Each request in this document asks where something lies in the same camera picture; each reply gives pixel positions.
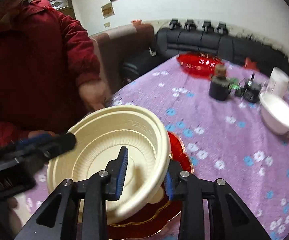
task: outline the green object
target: green object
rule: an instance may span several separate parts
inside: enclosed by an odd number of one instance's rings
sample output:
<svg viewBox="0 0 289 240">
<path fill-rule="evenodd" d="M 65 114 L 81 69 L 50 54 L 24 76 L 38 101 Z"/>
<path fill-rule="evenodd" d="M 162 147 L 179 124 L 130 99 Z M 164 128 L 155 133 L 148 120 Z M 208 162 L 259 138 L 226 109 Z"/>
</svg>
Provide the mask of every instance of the green object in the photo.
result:
<svg viewBox="0 0 289 240">
<path fill-rule="evenodd" d="M 227 79 L 231 84 L 234 84 L 234 85 L 239 85 L 240 83 L 240 80 L 238 80 L 237 78 L 228 78 Z"/>
<path fill-rule="evenodd" d="M 239 85 L 231 84 L 230 86 L 231 86 L 230 89 L 235 89 L 235 90 L 240 89 L 240 86 L 239 86 Z"/>
</svg>

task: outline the cream plastic bowl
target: cream plastic bowl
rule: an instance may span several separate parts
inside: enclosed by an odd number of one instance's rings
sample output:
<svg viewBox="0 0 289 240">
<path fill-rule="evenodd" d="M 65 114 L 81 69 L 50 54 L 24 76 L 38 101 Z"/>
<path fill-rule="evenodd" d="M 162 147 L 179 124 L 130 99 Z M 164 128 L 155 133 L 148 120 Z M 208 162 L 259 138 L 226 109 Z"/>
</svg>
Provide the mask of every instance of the cream plastic bowl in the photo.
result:
<svg viewBox="0 0 289 240">
<path fill-rule="evenodd" d="M 275 134 L 282 135 L 289 131 L 289 105 L 280 97 L 260 94 L 263 121 Z"/>
<path fill-rule="evenodd" d="M 161 197 L 161 184 L 170 157 L 170 140 L 162 122 L 139 106 L 114 106 L 88 115 L 72 127 L 74 150 L 49 162 L 49 193 L 64 179 L 88 179 L 116 159 L 121 146 L 129 151 L 123 193 L 117 202 L 107 201 L 108 224 L 125 220 L 147 203 Z M 83 201 L 80 205 L 80 220 Z"/>
</svg>

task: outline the brown armchair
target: brown armchair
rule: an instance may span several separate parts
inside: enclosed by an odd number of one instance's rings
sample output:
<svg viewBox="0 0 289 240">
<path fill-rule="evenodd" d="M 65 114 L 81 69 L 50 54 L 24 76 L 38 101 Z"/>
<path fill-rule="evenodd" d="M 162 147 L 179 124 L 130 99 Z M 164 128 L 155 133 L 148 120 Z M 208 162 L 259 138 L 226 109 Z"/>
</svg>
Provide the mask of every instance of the brown armchair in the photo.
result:
<svg viewBox="0 0 289 240">
<path fill-rule="evenodd" d="M 120 68 L 127 57 L 149 50 L 154 40 L 154 29 L 150 24 L 126 25 L 91 37 L 94 53 L 101 68 L 100 77 L 108 85 L 108 97 L 122 88 Z"/>
</svg>

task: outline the table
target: table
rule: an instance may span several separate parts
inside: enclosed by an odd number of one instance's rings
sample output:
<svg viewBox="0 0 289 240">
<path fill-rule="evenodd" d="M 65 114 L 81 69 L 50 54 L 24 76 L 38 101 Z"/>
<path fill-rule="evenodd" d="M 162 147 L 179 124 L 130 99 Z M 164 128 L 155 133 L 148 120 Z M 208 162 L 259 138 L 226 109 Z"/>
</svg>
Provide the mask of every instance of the table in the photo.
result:
<svg viewBox="0 0 289 240">
<path fill-rule="evenodd" d="M 242 80 L 252 74 L 226 66 L 229 77 Z M 255 76 L 255 81 L 266 80 Z M 258 104 L 236 97 L 216 101 L 208 95 L 209 83 L 184 73 L 174 57 L 121 89 L 110 105 L 138 105 L 155 113 L 182 138 L 195 175 L 228 181 L 271 238 L 281 240 L 289 233 L 289 142 L 264 126 Z M 31 212 L 48 195 L 46 169 L 36 179 L 38 187 L 26 193 Z M 208 227 L 207 212 L 205 219 Z M 179 221 L 178 216 L 149 239 L 176 240 Z"/>
</svg>

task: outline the red decorative plate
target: red decorative plate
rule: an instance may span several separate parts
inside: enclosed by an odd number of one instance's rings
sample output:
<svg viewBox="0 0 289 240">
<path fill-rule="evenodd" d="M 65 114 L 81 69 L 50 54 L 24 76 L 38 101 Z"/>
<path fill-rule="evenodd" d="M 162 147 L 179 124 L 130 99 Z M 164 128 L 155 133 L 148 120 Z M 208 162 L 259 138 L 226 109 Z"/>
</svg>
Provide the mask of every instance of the red decorative plate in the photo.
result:
<svg viewBox="0 0 289 240">
<path fill-rule="evenodd" d="M 207 79 L 209 79 L 211 75 L 214 75 L 215 65 L 222 64 L 220 58 L 206 53 L 189 52 L 180 54 L 177 60 L 185 72 L 199 78 Z"/>
<path fill-rule="evenodd" d="M 185 154 L 181 138 L 168 132 L 171 143 L 170 157 L 180 162 L 183 170 L 193 173 L 193 165 Z M 181 212 L 179 201 L 169 201 L 166 194 L 156 204 L 147 204 L 134 216 L 114 225 L 108 226 L 109 239 L 145 238 L 159 233 L 166 224 Z"/>
</svg>

